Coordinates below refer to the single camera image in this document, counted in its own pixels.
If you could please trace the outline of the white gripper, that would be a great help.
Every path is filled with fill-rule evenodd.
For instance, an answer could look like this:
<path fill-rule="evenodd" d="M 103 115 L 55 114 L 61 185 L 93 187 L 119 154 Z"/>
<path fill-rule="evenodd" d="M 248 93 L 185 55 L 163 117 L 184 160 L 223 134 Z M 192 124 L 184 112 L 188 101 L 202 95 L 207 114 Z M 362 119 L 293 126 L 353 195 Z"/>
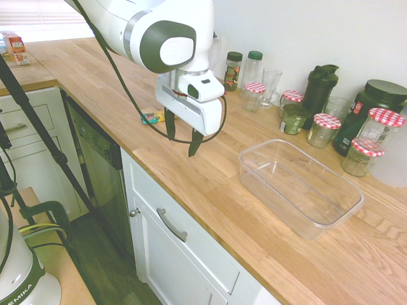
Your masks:
<path fill-rule="evenodd" d="M 165 107 L 167 137 L 176 135 L 175 115 L 193 127 L 188 156 L 198 151 L 204 135 L 216 133 L 221 124 L 223 85 L 211 70 L 198 74 L 175 70 L 160 74 L 156 82 L 157 101 Z"/>

